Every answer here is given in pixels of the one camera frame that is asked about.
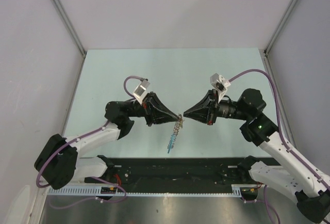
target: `gray floor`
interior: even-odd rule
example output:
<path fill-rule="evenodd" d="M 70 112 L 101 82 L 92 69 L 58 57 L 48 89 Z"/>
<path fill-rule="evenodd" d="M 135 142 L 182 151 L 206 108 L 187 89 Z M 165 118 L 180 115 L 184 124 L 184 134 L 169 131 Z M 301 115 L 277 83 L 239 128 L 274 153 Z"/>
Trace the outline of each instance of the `gray floor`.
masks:
<path fill-rule="evenodd" d="M 65 206 L 82 197 L 48 196 L 52 205 Z M 284 196 L 273 204 L 281 222 L 310 223 Z M 269 224 L 264 204 L 244 204 L 228 197 L 130 197 L 122 203 L 86 201 L 66 210 L 55 210 L 46 202 L 40 224 L 155 224 L 155 223 L 244 223 Z"/>

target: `metal frame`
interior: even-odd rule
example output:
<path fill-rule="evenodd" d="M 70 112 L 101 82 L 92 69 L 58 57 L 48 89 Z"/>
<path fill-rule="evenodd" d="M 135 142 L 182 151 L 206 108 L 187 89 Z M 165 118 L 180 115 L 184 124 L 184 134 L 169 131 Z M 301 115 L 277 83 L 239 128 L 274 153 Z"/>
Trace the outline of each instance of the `metal frame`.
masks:
<path fill-rule="evenodd" d="M 27 220 L 28 224 L 38 224 L 41 219 L 41 214 L 46 202 L 47 192 L 49 188 L 38 189 L 35 202 L 33 204 L 33 209 Z"/>
<path fill-rule="evenodd" d="M 292 129 L 289 124 L 289 120 L 288 120 L 288 117 L 286 115 L 285 108 L 283 105 L 283 101 L 282 101 L 283 98 L 282 98 L 281 92 L 279 91 L 279 88 L 277 86 L 273 70 L 269 63 L 268 56 L 262 50 L 260 50 L 260 56 L 261 56 L 265 71 L 269 74 L 270 78 L 272 79 L 272 81 L 275 84 L 275 88 L 276 88 L 276 92 L 277 92 L 277 96 L 278 96 L 278 103 L 279 103 L 280 121 L 281 121 L 282 127 L 284 129 L 284 133 L 285 133 L 287 139 L 291 142 L 291 144 L 293 144 L 294 147 L 296 147 L 296 143 L 295 143 L 295 140 L 294 140 L 294 137 L 292 134 Z"/>
<path fill-rule="evenodd" d="M 81 55 L 83 56 L 83 58 L 85 58 L 86 56 L 86 50 L 84 49 L 83 44 L 81 43 L 79 36 L 76 32 L 76 30 L 74 29 L 62 3 L 60 0 L 51 0 L 52 3 L 54 4 L 55 9 L 57 10 L 59 16 L 61 17 L 61 19 L 63 20 L 63 23 L 65 25 L 65 27 L 67 28 L 70 36 L 72 37 L 73 41 L 75 42 L 77 48 L 79 49 Z"/>
<path fill-rule="evenodd" d="M 284 26 L 286 25 L 286 23 L 288 22 L 289 17 L 291 16 L 294 8 L 296 7 L 297 3 L 299 2 L 299 0 L 291 0 L 289 3 L 289 6 L 287 7 L 287 9 L 284 12 L 284 15 L 282 16 L 278 26 L 275 29 L 275 32 L 273 33 L 270 41 L 268 42 L 266 48 L 265 48 L 265 54 L 268 55 L 270 50 L 272 49 L 276 39 L 278 38 L 278 36 L 280 35 L 282 29 L 284 28 Z"/>
<path fill-rule="evenodd" d="M 76 79 L 74 90 L 73 90 L 73 93 L 72 93 L 72 97 L 71 97 L 71 100 L 70 100 L 70 103 L 69 103 L 69 108 L 68 108 L 68 111 L 67 111 L 67 113 L 65 115 L 64 123 L 63 123 L 62 129 L 61 129 L 61 135 L 64 135 L 65 130 L 67 128 L 67 124 L 68 124 L 68 120 L 69 120 L 69 115 L 70 115 L 70 112 L 71 112 L 71 108 L 72 108 L 72 105 L 73 105 L 74 98 L 76 96 L 76 92 L 77 92 L 77 88 L 78 88 L 78 83 L 79 83 L 79 80 L 80 80 L 80 77 L 81 77 L 81 73 L 83 71 L 82 69 L 84 68 L 84 64 L 85 64 L 85 56 L 84 56 L 84 59 L 82 60 L 81 65 L 80 65 L 78 77 Z"/>
<path fill-rule="evenodd" d="M 48 191 L 48 196 L 90 196 L 90 197 L 123 197 L 124 193 L 102 193 L 98 185 L 67 185 L 61 189 Z M 232 193 L 206 194 L 172 194 L 172 193 L 127 193 L 129 197 L 242 197 L 240 187 L 232 186 Z"/>

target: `white wall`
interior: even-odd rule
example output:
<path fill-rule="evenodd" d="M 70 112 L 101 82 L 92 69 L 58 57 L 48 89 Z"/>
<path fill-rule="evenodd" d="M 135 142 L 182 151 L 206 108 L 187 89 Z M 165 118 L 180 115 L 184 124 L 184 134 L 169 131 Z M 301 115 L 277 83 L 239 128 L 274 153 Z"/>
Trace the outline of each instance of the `white wall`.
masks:
<path fill-rule="evenodd" d="M 87 49 L 258 47 L 290 0 L 61 0 Z"/>
<path fill-rule="evenodd" d="M 50 0 L 0 1 L 0 223 L 60 132 L 82 62 Z"/>
<path fill-rule="evenodd" d="M 330 173 L 330 0 L 301 0 L 270 52 L 299 150 Z"/>

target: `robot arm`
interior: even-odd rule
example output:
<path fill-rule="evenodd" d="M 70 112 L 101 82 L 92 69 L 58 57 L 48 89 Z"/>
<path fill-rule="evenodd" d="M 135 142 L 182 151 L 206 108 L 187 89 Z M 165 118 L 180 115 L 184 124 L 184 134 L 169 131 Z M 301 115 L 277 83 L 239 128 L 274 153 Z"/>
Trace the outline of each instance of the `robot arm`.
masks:
<path fill-rule="evenodd" d="M 39 171 L 37 185 L 44 187 L 39 183 L 41 176 L 53 189 L 60 189 L 71 180 L 102 176 L 108 168 L 106 158 L 79 158 L 105 143 L 126 136 L 134 124 L 130 117 L 144 117 L 148 126 L 177 121 L 178 116 L 167 109 L 154 92 L 146 91 L 148 86 L 147 80 L 138 85 L 133 93 L 134 101 L 107 103 L 107 122 L 102 127 L 67 138 L 53 135 L 35 162 Z"/>
<path fill-rule="evenodd" d="M 226 80 L 217 75 L 222 82 Z M 266 103 L 259 90 L 247 89 L 237 102 L 223 100 L 224 83 L 212 84 L 205 97 L 184 112 L 184 117 L 213 125 L 217 117 L 244 120 L 244 138 L 275 158 L 289 174 L 269 168 L 249 156 L 238 165 L 251 178 L 274 188 L 297 204 L 309 220 L 320 223 L 330 212 L 330 177 L 316 168 L 287 139 L 281 139 L 278 126 L 262 113 Z"/>

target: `light blue tabletop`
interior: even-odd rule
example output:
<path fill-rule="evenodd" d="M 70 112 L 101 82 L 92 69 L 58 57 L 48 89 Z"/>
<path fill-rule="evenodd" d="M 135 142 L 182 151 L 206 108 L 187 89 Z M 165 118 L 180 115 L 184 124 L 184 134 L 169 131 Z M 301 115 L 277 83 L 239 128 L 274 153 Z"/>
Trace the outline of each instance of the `light blue tabletop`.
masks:
<path fill-rule="evenodd" d="M 176 114 L 199 102 L 209 89 L 210 76 L 219 73 L 229 79 L 251 68 L 264 69 L 257 48 L 246 49 L 142 49 L 89 50 L 78 83 L 65 135 L 96 129 L 106 121 L 109 101 L 125 101 L 123 81 L 130 75 L 149 79 L 149 91 Z M 130 80 L 133 91 L 138 80 Z M 264 113 L 276 120 L 275 104 L 269 83 L 259 73 L 235 80 L 227 95 L 236 101 L 247 88 L 259 89 L 267 103 Z M 99 147 L 85 157 L 267 157 L 267 153 L 244 140 L 239 127 L 243 121 L 218 118 L 213 126 L 185 118 L 171 153 L 167 146 L 174 123 L 148 127 L 144 118 L 124 138 Z"/>

